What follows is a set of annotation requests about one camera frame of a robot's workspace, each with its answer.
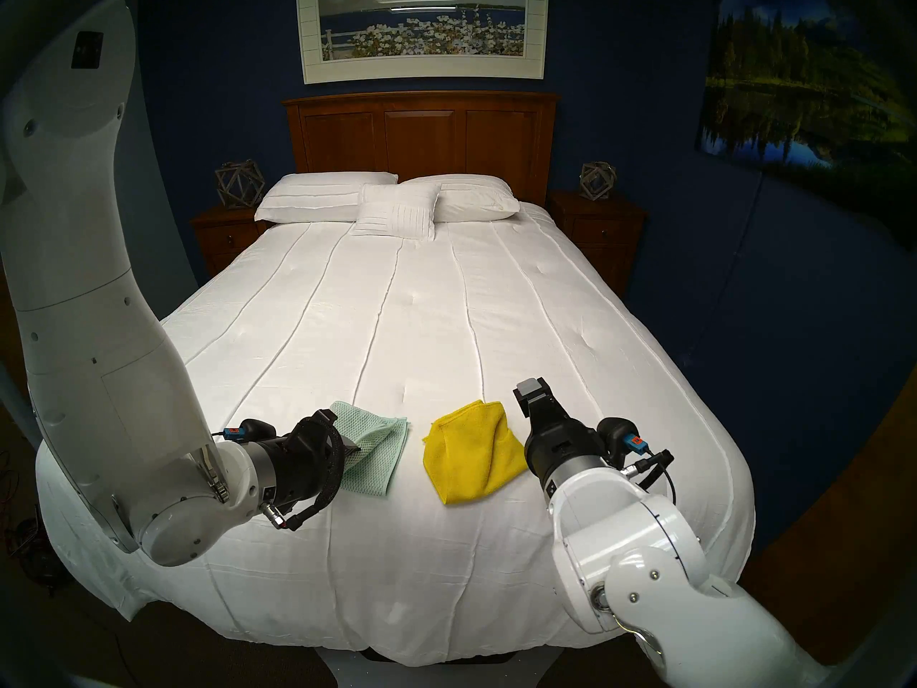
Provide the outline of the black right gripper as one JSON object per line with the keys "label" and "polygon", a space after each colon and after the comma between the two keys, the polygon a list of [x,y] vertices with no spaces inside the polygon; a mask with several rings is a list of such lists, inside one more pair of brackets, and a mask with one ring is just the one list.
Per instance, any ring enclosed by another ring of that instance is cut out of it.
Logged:
{"label": "black right gripper", "polygon": [[[599,434],[577,419],[568,418],[544,378],[528,378],[514,388],[514,397],[531,430],[525,442],[525,462],[541,488],[562,464],[579,457],[603,460],[606,452]],[[534,403],[534,417],[531,416]]]}

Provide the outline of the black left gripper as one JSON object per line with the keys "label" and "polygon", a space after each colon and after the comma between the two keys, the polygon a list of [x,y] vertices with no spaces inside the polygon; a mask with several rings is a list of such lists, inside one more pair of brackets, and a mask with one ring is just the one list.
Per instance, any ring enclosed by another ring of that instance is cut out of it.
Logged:
{"label": "black left gripper", "polygon": [[362,463],[360,445],[347,444],[336,420],[330,409],[320,409],[302,418],[284,437],[270,441],[277,482],[275,506],[294,506],[309,499],[313,506],[329,506],[339,492],[343,473]]}

